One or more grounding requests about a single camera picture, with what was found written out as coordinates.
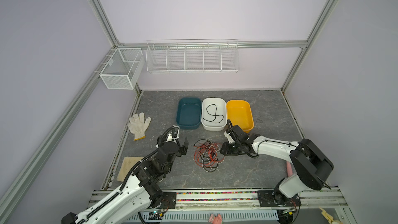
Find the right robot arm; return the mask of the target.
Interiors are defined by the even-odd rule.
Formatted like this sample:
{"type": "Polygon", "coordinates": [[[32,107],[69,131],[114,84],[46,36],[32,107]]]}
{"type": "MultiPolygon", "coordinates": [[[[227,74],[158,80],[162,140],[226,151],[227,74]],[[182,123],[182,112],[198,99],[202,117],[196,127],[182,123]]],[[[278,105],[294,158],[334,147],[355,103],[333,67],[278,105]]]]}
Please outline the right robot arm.
{"type": "Polygon", "coordinates": [[[278,182],[271,193],[271,202],[278,206],[285,206],[305,190],[331,188],[326,181],[334,164],[309,139],[288,142],[248,134],[238,125],[233,125],[231,120],[227,120],[224,135],[228,139],[220,149],[224,156],[247,155],[256,159],[260,155],[267,155],[293,164],[295,172],[278,182]]]}

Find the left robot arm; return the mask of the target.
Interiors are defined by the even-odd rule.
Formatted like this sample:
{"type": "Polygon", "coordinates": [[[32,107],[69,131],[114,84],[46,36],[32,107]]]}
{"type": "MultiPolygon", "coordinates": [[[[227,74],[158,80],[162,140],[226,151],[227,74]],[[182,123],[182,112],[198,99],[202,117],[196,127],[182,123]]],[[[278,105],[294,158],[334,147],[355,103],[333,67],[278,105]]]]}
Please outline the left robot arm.
{"type": "Polygon", "coordinates": [[[172,170],[176,157],[187,154],[189,143],[179,142],[179,126],[171,126],[158,137],[157,148],[127,172],[122,184],[85,211],[65,215],[63,224],[121,224],[129,217],[163,200],[158,182],[172,170]]]}

